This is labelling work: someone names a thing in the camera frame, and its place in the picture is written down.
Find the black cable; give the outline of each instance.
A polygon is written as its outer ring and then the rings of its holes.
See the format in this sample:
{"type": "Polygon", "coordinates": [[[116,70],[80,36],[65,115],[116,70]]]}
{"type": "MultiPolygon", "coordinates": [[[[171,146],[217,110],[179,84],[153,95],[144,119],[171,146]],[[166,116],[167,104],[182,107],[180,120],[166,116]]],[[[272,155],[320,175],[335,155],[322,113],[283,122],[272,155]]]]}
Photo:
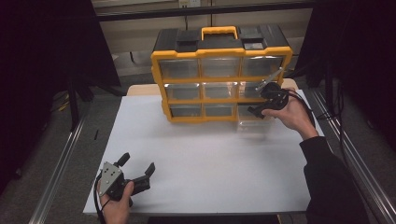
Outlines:
{"type": "Polygon", "coordinates": [[[311,120],[312,125],[314,126],[314,128],[316,128],[314,114],[312,113],[312,109],[309,108],[308,105],[306,104],[304,98],[299,93],[297,93],[297,91],[292,91],[292,90],[289,90],[289,96],[292,96],[296,98],[298,101],[300,101],[300,103],[303,105],[306,111],[306,114],[309,117],[309,120],[311,120]]]}
{"type": "Polygon", "coordinates": [[[186,30],[189,30],[189,21],[187,19],[187,16],[184,17],[184,22],[186,23],[186,30]]]}
{"type": "Polygon", "coordinates": [[[135,62],[134,62],[134,55],[132,54],[131,51],[129,51],[129,57],[131,58],[131,62],[132,62],[132,63],[135,63],[135,62]]]}
{"type": "Polygon", "coordinates": [[[306,64],[304,67],[301,67],[297,70],[294,70],[292,73],[288,74],[287,76],[284,76],[283,78],[295,78],[301,76],[302,73],[306,71],[306,69],[311,68],[315,64],[317,64],[320,61],[320,58],[317,57],[315,60],[312,60],[310,63],[306,64]]]}
{"type": "MultiPolygon", "coordinates": [[[[213,7],[213,0],[210,0],[210,6],[213,7]]],[[[210,27],[213,27],[213,14],[210,14],[210,27]]]]}
{"type": "Polygon", "coordinates": [[[103,212],[103,210],[105,209],[105,206],[108,204],[108,202],[110,202],[110,199],[107,200],[107,202],[105,204],[103,204],[102,209],[100,210],[101,212],[103,212]]]}
{"type": "Polygon", "coordinates": [[[100,172],[100,174],[95,179],[95,183],[94,183],[94,187],[93,187],[93,201],[95,203],[96,214],[98,215],[100,223],[101,224],[106,224],[105,217],[103,216],[103,212],[102,212],[102,210],[99,209],[98,198],[97,198],[97,195],[96,195],[96,190],[97,190],[100,178],[102,178],[102,171],[100,172]]]}
{"type": "Polygon", "coordinates": [[[334,112],[334,108],[331,109],[331,110],[328,109],[327,111],[325,111],[322,114],[318,115],[317,119],[333,119],[333,118],[337,118],[337,117],[341,116],[341,113],[344,110],[344,95],[343,95],[343,91],[342,91],[342,86],[341,85],[342,85],[341,81],[338,81],[337,97],[335,98],[334,104],[332,104],[334,107],[336,105],[338,105],[337,113],[334,112]]]}

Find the wall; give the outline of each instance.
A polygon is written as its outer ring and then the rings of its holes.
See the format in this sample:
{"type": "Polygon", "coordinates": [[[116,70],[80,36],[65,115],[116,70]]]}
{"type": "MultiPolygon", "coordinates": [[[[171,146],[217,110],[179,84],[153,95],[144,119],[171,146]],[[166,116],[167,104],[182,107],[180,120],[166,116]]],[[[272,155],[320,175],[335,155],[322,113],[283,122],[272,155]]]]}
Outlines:
{"type": "MultiPolygon", "coordinates": [[[[210,6],[210,0],[201,0],[202,6],[210,6]]],[[[247,4],[263,4],[270,1],[260,0],[213,0],[213,6],[231,6],[247,4]]],[[[129,5],[122,7],[100,7],[95,11],[99,13],[126,12],[126,11],[146,11],[166,8],[177,8],[178,1],[161,3],[149,3],[140,5],[129,5]]],[[[197,29],[204,26],[224,25],[257,25],[263,23],[277,23],[287,39],[300,38],[305,35],[306,27],[311,16],[311,9],[293,9],[279,11],[246,12],[189,16],[187,17],[189,29],[197,29]]],[[[169,17],[159,19],[143,19],[134,21],[104,21],[101,22],[102,30],[111,53],[121,53],[127,51],[152,50],[161,29],[179,28],[185,29],[185,18],[169,17]]]]}

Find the dark floor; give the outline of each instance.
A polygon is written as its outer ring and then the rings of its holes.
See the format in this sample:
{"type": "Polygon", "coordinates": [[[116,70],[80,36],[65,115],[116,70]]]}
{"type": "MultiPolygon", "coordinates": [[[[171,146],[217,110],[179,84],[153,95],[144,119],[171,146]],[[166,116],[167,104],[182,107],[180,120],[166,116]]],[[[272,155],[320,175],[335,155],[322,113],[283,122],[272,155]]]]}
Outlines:
{"type": "MultiPolygon", "coordinates": [[[[121,77],[122,91],[132,84],[152,83],[150,74],[121,77]]],[[[301,89],[306,89],[304,78],[296,79],[301,89]]],[[[114,119],[120,106],[120,97],[105,91],[93,89],[95,97],[91,103],[79,102],[81,110],[87,109],[88,117],[79,134],[77,143],[70,154],[70,161],[64,170],[53,201],[50,202],[45,223],[98,223],[95,217],[82,214],[97,167],[106,148],[114,119]]],[[[320,114],[315,101],[306,92],[309,103],[316,115],[320,114]]],[[[377,130],[367,125],[365,116],[346,96],[343,113],[344,129],[374,174],[380,186],[388,194],[393,204],[396,203],[396,152],[393,151],[377,130]]],[[[52,172],[64,150],[70,135],[71,117],[68,107],[64,111],[51,114],[47,130],[37,143],[30,159],[22,167],[22,177],[9,182],[0,198],[1,223],[28,223],[37,203],[45,191],[52,172]]],[[[337,156],[341,156],[339,144],[327,120],[319,121],[337,156]]],[[[374,210],[380,223],[387,223],[370,193],[359,181],[363,195],[374,210]]],[[[372,223],[375,216],[370,215],[372,223]]],[[[304,215],[282,215],[282,223],[306,223],[304,215]]],[[[147,223],[147,217],[132,217],[130,223],[147,223]]]]}

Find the clear plastic drawer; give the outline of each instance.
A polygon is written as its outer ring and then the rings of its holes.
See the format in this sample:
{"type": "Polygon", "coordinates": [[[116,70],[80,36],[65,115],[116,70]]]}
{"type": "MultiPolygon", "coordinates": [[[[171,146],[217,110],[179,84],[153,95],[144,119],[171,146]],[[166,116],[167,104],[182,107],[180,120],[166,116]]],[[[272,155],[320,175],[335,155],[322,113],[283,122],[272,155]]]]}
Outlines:
{"type": "Polygon", "coordinates": [[[239,73],[239,57],[201,59],[204,77],[236,77],[239,73]]]}
{"type": "Polygon", "coordinates": [[[172,117],[201,117],[200,104],[169,105],[172,117]]]}
{"type": "Polygon", "coordinates": [[[164,84],[169,100],[199,99],[199,83],[164,84]]]}
{"type": "Polygon", "coordinates": [[[233,116],[236,104],[204,104],[207,117],[233,116]]]}
{"type": "Polygon", "coordinates": [[[277,71],[282,64],[280,56],[245,57],[242,63],[243,77],[268,76],[277,71]]]}
{"type": "Polygon", "coordinates": [[[261,98],[260,92],[256,91],[260,84],[260,82],[240,82],[239,98],[261,98]]]}
{"type": "Polygon", "coordinates": [[[159,61],[163,78],[198,77],[197,59],[174,59],[159,61]]]}
{"type": "Polygon", "coordinates": [[[271,117],[267,116],[264,119],[260,119],[248,112],[250,106],[256,107],[257,105],[259,104],[238,104],[238,126],[262,126],[267,124],[271,117]]]}
{"type": "Polygon", "coordinates": [[[208,99],[235,98],[236,82],[204,82],[204,97],[208,99]]]}

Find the white board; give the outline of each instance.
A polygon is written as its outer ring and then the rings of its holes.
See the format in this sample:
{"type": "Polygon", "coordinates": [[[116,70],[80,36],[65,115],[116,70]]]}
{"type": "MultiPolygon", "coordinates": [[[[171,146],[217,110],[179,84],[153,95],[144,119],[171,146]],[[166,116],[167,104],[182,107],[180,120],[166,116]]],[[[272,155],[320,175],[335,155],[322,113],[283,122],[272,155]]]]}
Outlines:
{"type": "MultiPolygon", "coordinates": [[[[121,170],[125,178],[134,179],[155,163],[151,189],[132,198],[132,213],[197,216],[306,209],[306,160],[297,132],[278,119],[252,134],[238,132],[235,122],[170,123],[161,100],[123,97],[98,167],[99,173],[103,162],[113,163],[129,152],[131,159],[121,170]]],[[[96,214],[92,193],[83,212],[96,214]]]]}

